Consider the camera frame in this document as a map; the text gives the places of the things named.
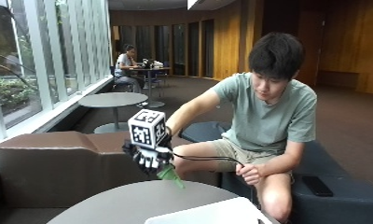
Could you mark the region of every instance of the dark blue sofa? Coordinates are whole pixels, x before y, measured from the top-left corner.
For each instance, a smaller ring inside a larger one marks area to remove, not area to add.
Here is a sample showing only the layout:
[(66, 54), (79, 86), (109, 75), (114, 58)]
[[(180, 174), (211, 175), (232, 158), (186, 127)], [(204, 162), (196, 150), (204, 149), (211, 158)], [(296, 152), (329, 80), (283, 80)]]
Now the dark blue sofa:
[[(180, 137), (191, 142), (216, 140), (230, 128), (230, 123), (218, 121), (194, 123)], [(317, 175), (333, 191), (333, 197), (316, 196), (301, 180), (304, 175)], [(317, 141), (308, 142), (294, 176), (290, 218), (294, 224), (373, 224), (373, 183), (353, 178)], [(255, 190), (244, 179), (235, 173), (223, 173), (220, 179), (222, 188), (258, 203)]]

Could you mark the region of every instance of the white paper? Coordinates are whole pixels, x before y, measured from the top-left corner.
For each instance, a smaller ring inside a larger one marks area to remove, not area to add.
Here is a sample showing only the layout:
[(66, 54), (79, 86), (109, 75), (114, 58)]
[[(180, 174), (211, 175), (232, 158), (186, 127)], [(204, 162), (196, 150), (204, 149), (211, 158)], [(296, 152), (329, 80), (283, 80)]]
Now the white paper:
[(212, 203), (163, 216), (151, 217), (145, 224), (272, 224), (252, 202), (243, 197)]

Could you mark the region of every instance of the small round table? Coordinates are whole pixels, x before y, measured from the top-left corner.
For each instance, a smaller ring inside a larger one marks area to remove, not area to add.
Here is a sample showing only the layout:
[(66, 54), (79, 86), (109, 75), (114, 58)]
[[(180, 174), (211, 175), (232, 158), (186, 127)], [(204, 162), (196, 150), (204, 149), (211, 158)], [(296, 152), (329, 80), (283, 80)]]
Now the small round table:
[(183, 181), (182, 189), (171, 180), (154, 180), (111, 189), (69, 208), (49, 224), (142, 224), (157, 217), (238, 195), (215, 186)]
[(127, 105), (138, 105), (147, 101), (149, 96), (134, 92), (109, 92), (94, 95), (87, 95), (79, 104), (87, 107), (114, 109), (114, 123), (105, 124), (95, 129), (95, 133), (115, 133), (119, 131), (129, 131), (126, 122), (119, 122), (119, 107)]

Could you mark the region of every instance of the man's hand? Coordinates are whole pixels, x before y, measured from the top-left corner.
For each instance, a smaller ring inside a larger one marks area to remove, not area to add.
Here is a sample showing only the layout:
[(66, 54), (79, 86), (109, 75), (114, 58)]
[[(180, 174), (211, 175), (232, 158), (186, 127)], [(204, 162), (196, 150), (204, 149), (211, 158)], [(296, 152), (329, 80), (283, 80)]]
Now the man's hand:
[(260, 182), (263, 176), (260, 176), (262, 165), (246, 164), (243, 167), (240, 164), (236, 165), (236, 174), (242, 175), (248, 185), (256, 185)]

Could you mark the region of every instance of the green leaf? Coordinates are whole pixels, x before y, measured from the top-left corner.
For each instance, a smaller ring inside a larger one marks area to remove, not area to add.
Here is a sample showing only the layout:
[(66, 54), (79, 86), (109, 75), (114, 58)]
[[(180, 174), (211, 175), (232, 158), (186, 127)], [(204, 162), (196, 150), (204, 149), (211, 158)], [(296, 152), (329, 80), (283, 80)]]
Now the green leaf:
[(175, 180), (178, 186), (186, 189), (184, 183), (176, 173), (174, 164), (166, 164), (162, 171), (158, 173), (159, 179)]

